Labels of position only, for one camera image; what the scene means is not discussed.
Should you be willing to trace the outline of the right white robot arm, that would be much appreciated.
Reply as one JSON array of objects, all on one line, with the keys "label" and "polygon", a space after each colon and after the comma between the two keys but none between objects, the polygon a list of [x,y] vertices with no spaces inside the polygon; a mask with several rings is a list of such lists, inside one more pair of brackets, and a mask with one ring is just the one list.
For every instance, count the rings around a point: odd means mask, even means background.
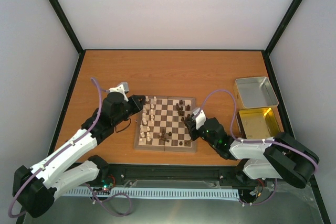
[{"label": "right white robot arm", "polygon": [[228,135],[216,118],[201,123],[188,118],[184,124],[192,141],[201,138],[221,158],[240,160],[236,167],[240,180],[282,179],[293,187],[305,188],[318,169],[318,156],[288,133],[248,140]]}]

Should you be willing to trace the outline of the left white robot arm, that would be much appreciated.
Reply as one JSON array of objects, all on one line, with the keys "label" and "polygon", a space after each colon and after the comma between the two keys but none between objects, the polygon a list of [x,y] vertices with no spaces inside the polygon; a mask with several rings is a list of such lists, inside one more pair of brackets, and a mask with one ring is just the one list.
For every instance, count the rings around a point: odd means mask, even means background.
[{"label": "left white robot arm", "polygon": [[112,135],[118,124],[141,112],[145,103],[144,95],[127,97],[124,92],[108,93],[71,139],[39,163],[30,168],[22,165],[15,171],[13,201],[37,218],[66,191],[92,180],[100,184],[106,182],[109,170],[99,156],[89,158],[76,168],[71,166]]}]

